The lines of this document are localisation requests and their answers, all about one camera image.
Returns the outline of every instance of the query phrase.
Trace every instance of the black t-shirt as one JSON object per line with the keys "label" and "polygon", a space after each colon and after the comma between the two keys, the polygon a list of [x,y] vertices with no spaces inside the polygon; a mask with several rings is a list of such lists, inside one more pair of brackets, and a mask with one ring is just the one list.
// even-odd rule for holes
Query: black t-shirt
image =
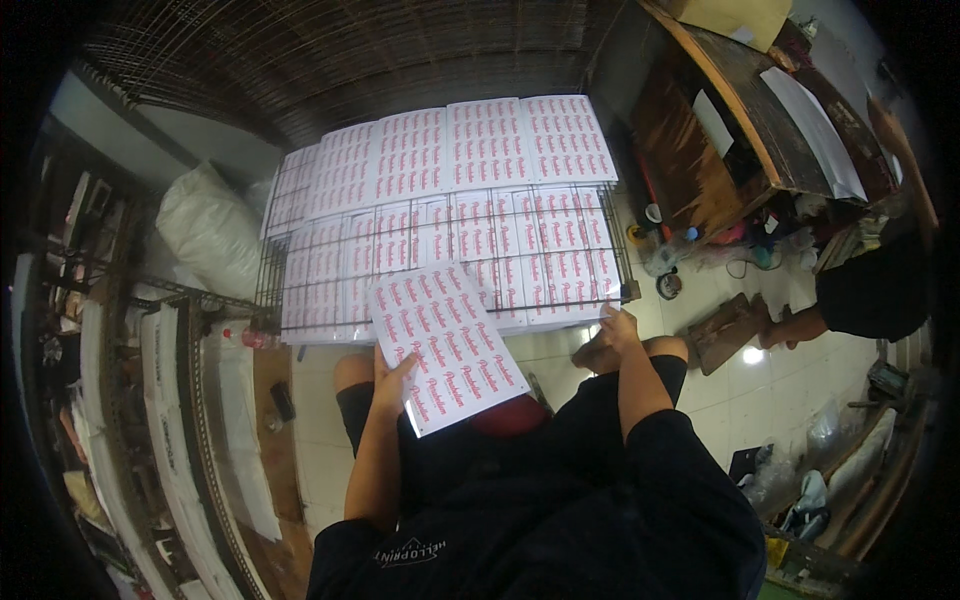
{"label": "black t-shirt", "polygon": [[334,523],[307,598],[756,597],[762,526],[690,419],[655,413],[626,447],[611,488],[556,473],[474,481],[391,536]]}

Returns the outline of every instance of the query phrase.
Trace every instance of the plastic bottle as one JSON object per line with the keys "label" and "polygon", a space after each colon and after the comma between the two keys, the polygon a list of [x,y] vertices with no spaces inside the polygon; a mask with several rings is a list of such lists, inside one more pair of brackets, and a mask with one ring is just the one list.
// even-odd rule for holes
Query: plastic bottle
{"label": "plastic bottle", "polygon": [[281,342],[279,336],[263,331],[254,331],[249,327],[244,327],[243,333],[237,336],[231,329],[224,329],[224,337],[231,341],[239,341],[247,348],[256,348],[260,350],[269,350],[279,348]]}
{"label": "plastic bottle", "polygon": [[700,232],[697,231],[697,228],[687,229],[684,235],[674,235],[669,242],[657,248],[653,256],[643,263],[643,269],[651,277],[659,277],[670,273],[677,266],[677,263],[693,252],[693,243],[699,235]]}

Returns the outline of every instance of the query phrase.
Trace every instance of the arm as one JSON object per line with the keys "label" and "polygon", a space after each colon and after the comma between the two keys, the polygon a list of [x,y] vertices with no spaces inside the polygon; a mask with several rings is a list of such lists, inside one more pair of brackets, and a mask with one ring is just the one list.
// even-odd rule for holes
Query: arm
{"label": "arm", "polygon": [[607,317],[600,326],[611,340],[611,346],[620,354],[620,383],[617,407],[620,413],[620,433],[624,443],[627,436],[643,418],[658,411],[673,408],[670,395],[647,356],[636,335],[636,325],[627,315],[604,305]]}
{"label": "arm", "polygon": [[897,117],[887,112],[873,96],[868,99],[867,112],[870,123],[874,126],[876,139],[897,157],[903,167],[903,175],[913,187],[913,209],[917,213],[917,221],[920,224],[920,237],[927,253],[931,253],[933,233],[940,228],[940,222],[937,220],[936,211],[933,210],[933,203],[926,191],[924,178],[920,175],[920,166],[910,149],[906,132]]}
{"label": "arm", "polygon": [[363,518],[390,534],[396,528],[400,499],[400,451],[396,419],[403,412],[403,376],[416,364],[407,356],[390,371],[380,345],[373,355],[373,402],[367,414],[356,461],[347,484],[344,520]]}

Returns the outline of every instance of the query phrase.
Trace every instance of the wooden table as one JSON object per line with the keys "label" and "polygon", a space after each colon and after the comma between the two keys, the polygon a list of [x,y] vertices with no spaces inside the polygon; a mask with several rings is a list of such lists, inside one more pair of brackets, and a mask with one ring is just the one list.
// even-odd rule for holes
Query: wooden table
{"label": "wooden table", "polygon": [[[664,223],[696,227],[701,240],[729,228],[781,191],[832,198],[813,151],[759,77],[774,61],[743,44],[674,20],[638,0],[663,52],[636,103],[636,150]],[[704,90],[734,143],[720,157],[693,113]]]}

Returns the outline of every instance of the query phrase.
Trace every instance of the knee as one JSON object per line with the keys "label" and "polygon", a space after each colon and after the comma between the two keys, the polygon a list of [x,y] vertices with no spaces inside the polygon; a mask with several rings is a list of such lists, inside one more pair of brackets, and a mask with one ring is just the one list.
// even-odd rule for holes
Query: knee
{"label": "knee", "polygon": [[333,367],[334,392],[366,381],[373,381],[373,359],[366,354],[348,354]]}
{"label": "knee", "polygon": [[643,347],[647,350],[648,356],[676,356],[684,362],[689,358],[689,350],[684,339],[673,335],[643,340]]}

